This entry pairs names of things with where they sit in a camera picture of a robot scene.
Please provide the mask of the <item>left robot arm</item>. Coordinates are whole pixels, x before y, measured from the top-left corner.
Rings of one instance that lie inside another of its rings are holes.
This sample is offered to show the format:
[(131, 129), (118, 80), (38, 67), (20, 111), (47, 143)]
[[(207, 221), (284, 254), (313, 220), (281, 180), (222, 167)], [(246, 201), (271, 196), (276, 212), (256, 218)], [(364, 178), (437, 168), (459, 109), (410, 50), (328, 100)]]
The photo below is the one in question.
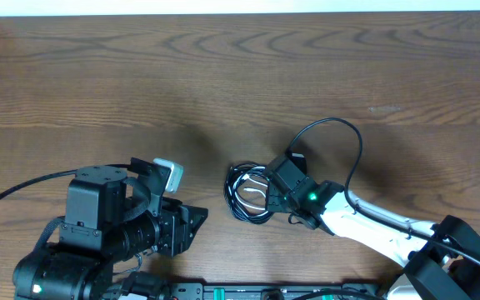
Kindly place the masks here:
[(52, 220), (15, 267), (16, 299), (99, 299), (115, 264), (144, 253), (187, 251), (208, 218), (204, 207), (165, 197), (170, 170), (133, 159), (128, 165), (77, 170), (64, 216)]

